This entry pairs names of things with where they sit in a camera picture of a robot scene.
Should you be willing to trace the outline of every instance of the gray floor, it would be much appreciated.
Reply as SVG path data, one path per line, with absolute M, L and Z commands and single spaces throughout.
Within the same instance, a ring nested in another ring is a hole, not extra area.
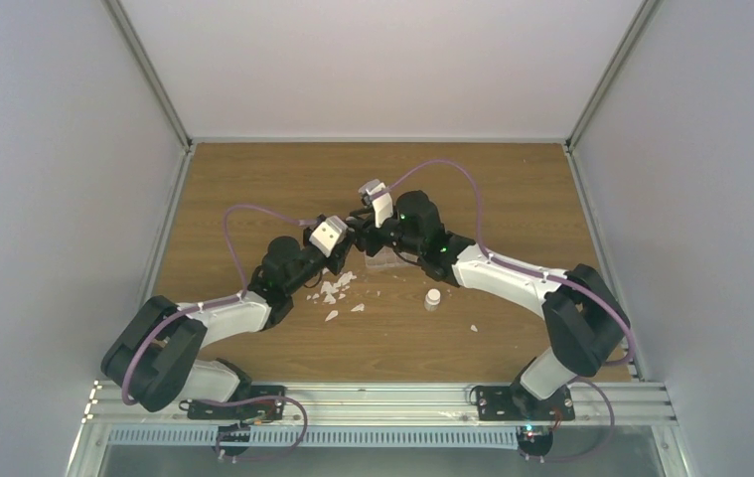
M 602 432 L 605 430 L 561 429 L 555 435 L 555 447 L 550 455 L 569 455 L 589 449 Z M 618 428 L 601 453 L 572 464 L 525 462 L 516 452 L 492 449 L 302 448 L 281 460 L 233 465 L 218 462 L 209 448 L 114 446 L 108 450 L 101 477 L 473 477 L 481 472 L 535 477 L 664 475 L 651 430 L 629 426 Z

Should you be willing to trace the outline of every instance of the white cap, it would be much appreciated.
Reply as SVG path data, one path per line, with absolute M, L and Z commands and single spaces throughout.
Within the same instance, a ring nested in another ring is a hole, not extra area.
M 429 305 L 437 305 L 441 302 L 441 292 L 435 288 L 426 292 L 426 303 Z

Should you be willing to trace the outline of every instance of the wooden tabletop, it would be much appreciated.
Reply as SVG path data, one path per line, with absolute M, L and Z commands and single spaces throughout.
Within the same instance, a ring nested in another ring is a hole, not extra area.
M 363 183 L 393 183 L 433 158 L 461 163 L 478 182 L 490 249 L 551 267 L 596 266 L 560 145 L 201 144 L 156 292 L 196 302 L 241 288 L 222 232 L 222 215 L 232 204 L 257 204 L 297 219 L 345 217 L 361 206 L 357 190 Z M 458 171 L 444 165 L 423 169 L 392 196 L 416 189 L 438 206 L 448 230 L 475 236 L 473 191 Z M 301 236 L 298 228 L 258 212 L 236 212 L 229 224 L 248 274 L 272 239 Z M 308 299 L 317 288 L 300 290 L 280 325 L 213 343 L 201 357 L 227 359 L 258 381 L 509 382 L 548 347 L 537 316 L 496 296 L 433 282 L 412 266 L 368 269 L 355 249 L 346 270 L 357 278 L 335 304 L 323 303 L 324 295 Z M 423 307 L 430 288 L 442 293 L 431 312 Z M 351 311 L 359 304 L 364 311 Z M 333 310 L 338 316 L 325 321 Z M 596 379 L 630 376 L 624 368 L 606 368 Z

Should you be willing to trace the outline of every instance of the wooden table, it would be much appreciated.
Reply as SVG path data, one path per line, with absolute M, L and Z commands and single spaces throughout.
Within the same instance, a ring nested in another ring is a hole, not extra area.
M 439 157 L 463 164 L 479 183 L 490 249 L 552 267 L 596 266 L 560 145 L 201 144 L 156 291 L 195 302 L 241 288 L 222 232 L 223 212 L 232 204 L 254 203 L 298 219 L 343 216 L 361 206 L 357 190 L 364 182 L 390 184 Z M 429 195 L 449 230 L 475 235 L 473 192 L 458 171 L 431 166 L 392 195 L 415 189 Z M 257 212 L 234 213 L 230 230 L 248 274 L 272 239 L 301 235 Z M 213 343 L 202 358 L 227 359 L 258 381 L 509 382 L 548 346 L 538 317 L 496 296 L 450 289 L 411 266 L 368 270 L 355 249 L 346 270 L 358 278 L 336 304 L 307 299 L 317 289 L 298 291 L 294 310 L 279 326 Z M 443 297 L 437 310 L 427 312 L 423 297 L 433 287 Z M 352 312 L 360 303 L 365 310 Z M 325 321 L 332 310 L 339 315 Z M 624 367 L 604 369 L 597 380 L 630 376 Z

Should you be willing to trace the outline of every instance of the white bottle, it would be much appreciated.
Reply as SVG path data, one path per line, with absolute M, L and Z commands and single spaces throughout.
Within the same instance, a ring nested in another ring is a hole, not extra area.
M 441 302 L 441 292 L 432 288 L 426 292 L 426 298 L 423 300 L 423 307 L 426 311 L 435 311 L 438 307 L 438 303 Z

